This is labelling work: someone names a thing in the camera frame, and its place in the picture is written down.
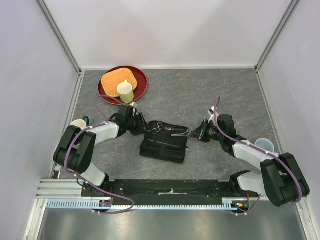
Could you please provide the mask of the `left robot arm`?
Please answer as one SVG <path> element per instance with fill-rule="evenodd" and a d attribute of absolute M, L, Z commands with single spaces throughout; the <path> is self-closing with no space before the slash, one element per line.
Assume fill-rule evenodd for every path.
<path fill-rule="evenodd" d="M 102 123 L 83 128 L 68 126 L 54 152 L 53 161 L 66 172 L 74 172 L 93 184 L 92 191 L 104 197 L 110 191 L 109 176 L 92 163 L 95 145 L 119 138 L 128 131 L 138 136 L 150 129 L 141 112 L 132 105 L 122 104 L 117 113 Z"/>

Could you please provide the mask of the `pale green cup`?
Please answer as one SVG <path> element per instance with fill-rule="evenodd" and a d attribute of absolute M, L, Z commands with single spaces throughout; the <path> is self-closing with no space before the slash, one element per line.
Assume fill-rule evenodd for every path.
<path fill-rule="evenodd" d="M 116 90 L 123 103 L 130 104 L 131 102 L 133 102 L 134 100 L 133 86 L 127 80 L 120 83 L 117 86 Z"/>

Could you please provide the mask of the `black tool case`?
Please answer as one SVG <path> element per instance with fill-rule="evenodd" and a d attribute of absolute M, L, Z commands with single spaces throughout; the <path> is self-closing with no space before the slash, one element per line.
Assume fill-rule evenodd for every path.
<path fill-rule="evenodd" d="M 174 131 L 153 131 L 157 123 L 153 120 L 148 123 L 151 131 L 144 134 L 139 154 L 142 157 L 182 164 L 185 160 L 188 137 L 172 137 L 171 134 L 183 133 L 188 127 L 163 123 L 164 127 L 174 128 Z"/>

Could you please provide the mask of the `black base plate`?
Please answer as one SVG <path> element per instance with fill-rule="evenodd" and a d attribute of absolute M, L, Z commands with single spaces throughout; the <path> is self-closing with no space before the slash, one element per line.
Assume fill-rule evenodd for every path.
<path fill-rule="evenodd" d="M 102 190 L 129 198 L 135 204 L 218 204 L 223 198 L 256 198 L 258 194 L 241 190 L 229 180 L 139 180 L 117 179 Z"/>

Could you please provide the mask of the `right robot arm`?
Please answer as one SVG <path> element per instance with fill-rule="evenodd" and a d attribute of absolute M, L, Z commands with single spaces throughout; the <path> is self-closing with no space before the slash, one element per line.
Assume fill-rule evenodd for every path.
<path fill-rule="evenodd" d="M 238 135 L 233 117 L 222 114 L 204 120 L 189 135 L 198 141 L 220 143 L 227 154 L 241 159 L 260 170 L 260 174 L 241 171 L 231 176 L 229 191 L 235 197 L 246 191 L 266 196 L 276 207 L 298 202 L 310 194 L 310 187 L 291 153 L 268 152 Z"/>

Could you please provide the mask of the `clear plastic cup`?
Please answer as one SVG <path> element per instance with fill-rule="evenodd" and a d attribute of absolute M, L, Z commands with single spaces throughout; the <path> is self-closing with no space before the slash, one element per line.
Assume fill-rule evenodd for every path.
<path fill-rule="evenodd" d="M 255 145 L 265 151 L 273 152 L 275 150 L 274 144 L 266 138 L 259 138 L 255 141 Z"/>

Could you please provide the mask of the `silver scissors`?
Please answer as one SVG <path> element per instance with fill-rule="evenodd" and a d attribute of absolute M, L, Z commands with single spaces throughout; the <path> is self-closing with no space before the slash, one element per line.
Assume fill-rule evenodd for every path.
<path fill-rule="evenodd" d="M 173 133 L 171 137 L 189 137 L 192 133 L 192 129 L 188 128 L 185 132 Z"/>
<path fill-rule="evenodd" d="M 157 126 L 152 129 L 153 131 L 159 133 L 160 131 L 174 131 L 174 127 L 165 127 L 162 122 L 158 122 Z"/>

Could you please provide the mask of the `dark green mug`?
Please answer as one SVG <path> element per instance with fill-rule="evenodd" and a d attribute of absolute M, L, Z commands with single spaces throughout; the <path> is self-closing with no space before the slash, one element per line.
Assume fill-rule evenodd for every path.
<path fill-rule="evenodd" d="M 70 125 L 78 128 L 86 128 L 90 125 L 90 119 L 88 116 L 83 116 L 81 119 L 72 121 Z"/>

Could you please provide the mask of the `red round tray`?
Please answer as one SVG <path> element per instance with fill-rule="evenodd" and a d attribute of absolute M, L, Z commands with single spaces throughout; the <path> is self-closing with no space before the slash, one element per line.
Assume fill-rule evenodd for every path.
<path fill-rule="evenodd" d="M 133 66 L 118 66 L 106 72 L 98 82 L 98 93 L 112 105 L 139 100 L 148 88 L 146 75 Z"/>

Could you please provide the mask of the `orange woven mat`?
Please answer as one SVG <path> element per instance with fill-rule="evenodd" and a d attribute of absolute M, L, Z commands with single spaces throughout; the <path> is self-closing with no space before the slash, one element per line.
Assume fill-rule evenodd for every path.
<path fill-rule="evenodd" d="M 121 83 L 130 83 L 133 90 L 138 86 L 137 79 L 133 72 L 125 67 L 105 73 L 100 82 L 105 94 L 113 98 L 117 98 L 119 96 L 117 87 Z"/>

